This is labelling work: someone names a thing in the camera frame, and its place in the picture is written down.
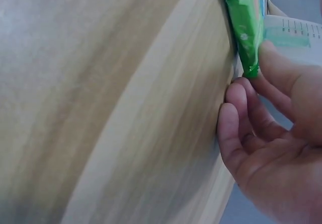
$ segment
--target hand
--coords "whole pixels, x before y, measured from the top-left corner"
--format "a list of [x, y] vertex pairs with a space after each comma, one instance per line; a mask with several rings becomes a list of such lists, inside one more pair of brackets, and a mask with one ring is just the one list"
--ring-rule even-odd
[[[301, 66], [270, 42], [259, 50], [263, 75], [239, 78], [218, 120], [222, 159], [242, 192], [281, 223], [322, 222], [322, 68]], [[289, 118], [280, 126], [258, 93]]]

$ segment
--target gray surface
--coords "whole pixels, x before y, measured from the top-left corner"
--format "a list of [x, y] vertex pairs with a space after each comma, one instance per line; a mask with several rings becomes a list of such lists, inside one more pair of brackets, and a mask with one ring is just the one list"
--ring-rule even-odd
[[271, 0], [271, 2], [291, 18], [322, 24], [319, 0]]
[[[279, 113], [269, 101], [264, 98], [262, 101], [276, 121], [287, 129], [292, 127], [292, 123]], [[274, 222], [261, 214], [235, 185], [220, 224], [274, 224]]]

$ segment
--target snack packet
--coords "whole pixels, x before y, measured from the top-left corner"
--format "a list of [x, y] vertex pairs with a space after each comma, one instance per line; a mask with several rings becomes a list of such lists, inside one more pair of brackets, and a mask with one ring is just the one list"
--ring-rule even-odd
[[264, 36], [266, 0], [226, 0], [244, 76], [258, 74], [258, 47]]

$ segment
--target wood grain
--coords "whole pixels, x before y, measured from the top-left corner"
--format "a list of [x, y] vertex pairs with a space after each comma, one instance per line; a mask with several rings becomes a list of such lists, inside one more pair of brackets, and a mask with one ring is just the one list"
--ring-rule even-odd
[[3, 223], [218, 223], [224, 0], [0, 0]]

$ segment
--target green plastic wrapper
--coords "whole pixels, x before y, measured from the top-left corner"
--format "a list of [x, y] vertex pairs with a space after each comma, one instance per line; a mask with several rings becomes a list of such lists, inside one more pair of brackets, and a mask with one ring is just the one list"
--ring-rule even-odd
[[244, 76], [258, 75], [258, 47], [264, 38], [266, 0], [226, 0]]

